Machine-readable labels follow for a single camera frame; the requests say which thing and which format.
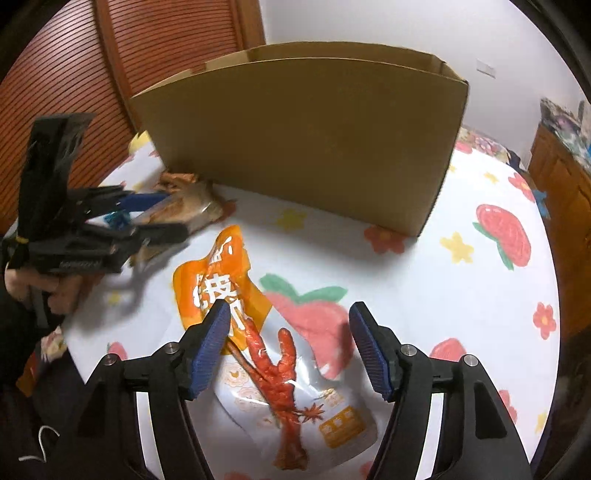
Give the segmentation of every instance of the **wooden cabinet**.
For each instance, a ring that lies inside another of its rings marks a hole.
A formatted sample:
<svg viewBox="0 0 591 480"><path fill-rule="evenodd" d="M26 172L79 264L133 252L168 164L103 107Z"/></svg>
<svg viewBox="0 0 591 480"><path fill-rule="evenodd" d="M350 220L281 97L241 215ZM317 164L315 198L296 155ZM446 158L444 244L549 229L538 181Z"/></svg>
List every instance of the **wooden cabinet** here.
<svg viewBox="0 0 591 480"><path fill-rule="evenodd" d="M546 223L560 298L562 340L591 325L591 177L566 147L540 125L530 175L548 194Z"/></svg>

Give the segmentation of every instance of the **brown cardboard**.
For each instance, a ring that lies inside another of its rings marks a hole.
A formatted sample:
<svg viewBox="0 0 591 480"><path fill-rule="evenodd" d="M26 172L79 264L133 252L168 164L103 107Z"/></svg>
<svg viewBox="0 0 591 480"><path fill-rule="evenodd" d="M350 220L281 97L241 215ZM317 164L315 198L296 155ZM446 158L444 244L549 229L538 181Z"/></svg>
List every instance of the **brown cardboard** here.
<svg viewBox="0 0 591 480"><path fill-rule="evenodd" d="M302 42L212 60L132 104L171 171L418 235L467 94L433 55Z"/></svg>

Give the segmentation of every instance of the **plastic food package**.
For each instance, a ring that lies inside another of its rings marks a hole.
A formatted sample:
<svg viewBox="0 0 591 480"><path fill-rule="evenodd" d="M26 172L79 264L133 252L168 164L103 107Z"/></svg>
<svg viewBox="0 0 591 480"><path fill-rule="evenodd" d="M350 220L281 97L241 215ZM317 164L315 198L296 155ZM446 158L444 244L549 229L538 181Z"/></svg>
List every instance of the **plastic food package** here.
<svg viewBox="0 0 591 480"><path fill-rule="evenodd" d="M178 267L173 284L183 325L200 323L217 299L230 304L212 387L264 461L306 473L340 465L375 443L375 421L357 393L321 375L310 345L249 279L249 269L236 225L220 233L208 256Z"/></svg>
<svg viewBox="0 0 591 480"><path fill-rule="evenodd" d="M178 191L137 216L133 223L176 223L187 225L189 233L194 233L217 221L223 215L221 204L215 198L211 185L204 181L191 182L188 174L168 174L165 177L176 184ZM137 253L140 262L151 260L170 247L142 247ZM132 265L137 261L132 257Z"/></svg>

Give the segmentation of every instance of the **chicken feet package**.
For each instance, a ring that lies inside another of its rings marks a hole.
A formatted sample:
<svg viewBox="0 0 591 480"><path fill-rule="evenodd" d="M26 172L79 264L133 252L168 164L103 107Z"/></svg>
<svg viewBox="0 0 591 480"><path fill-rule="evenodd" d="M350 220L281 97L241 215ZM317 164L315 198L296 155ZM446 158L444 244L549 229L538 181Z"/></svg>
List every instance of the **chicken feet package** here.
<svg viewBox="0 0 591 480"><path fill-rule="evenodd" d="M232 312L228 341L212 387L231 418L281 471L319 473L360 454L377 439L363 400L320 373L312 348L249 279L240 228L227 227L209 255L175 271L185 328L213 302Z"/></svg>

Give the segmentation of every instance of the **tablecloth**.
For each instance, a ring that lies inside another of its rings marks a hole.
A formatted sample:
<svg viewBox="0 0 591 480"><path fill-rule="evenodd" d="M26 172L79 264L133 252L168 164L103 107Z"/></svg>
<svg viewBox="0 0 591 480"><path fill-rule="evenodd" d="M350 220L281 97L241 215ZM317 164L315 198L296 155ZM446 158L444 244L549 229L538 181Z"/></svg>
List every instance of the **tablecloth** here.
<svg viewBox="0 0 591 480"><path fill-rule="evenodd" d="M162 169L148 144L104 184L150 191ZM354 301L363 300L377 321L393 329L403 343L438 358L475 354L500 391L532 458L556 380L559 309L544 225L519 174L480 152L456 150L418 239L259 194L217 188L229 200L225 220L144 271L126 266L120 275L109 275L66 321L66 341L84 380L107 351L122 358L147 356L182 336L173 272L186 261L204 257L224 227L238 224L252 264L249 276L263 292L273 290L265 278L289 286L289 295L298 298L338 287L338 298L326 300L335 315L346 315ZM275 305L280 313L282 308L285 312L299 307L285 291L274 294L275 299L276 294L285 297L281 307ZM392 405L371 390L357 353L340 375L362 393L381 438ZM250 437L211 391L188 407L217 479L284 478L283 472L260 461ZM417 478L431 474L441 410L442 397L435 395ZM161 477L145 394L138 394L138 417L147 465ZM378 446L379 440L318 478L364 478ZM295 476L305 477L300 472Z"/></svg>

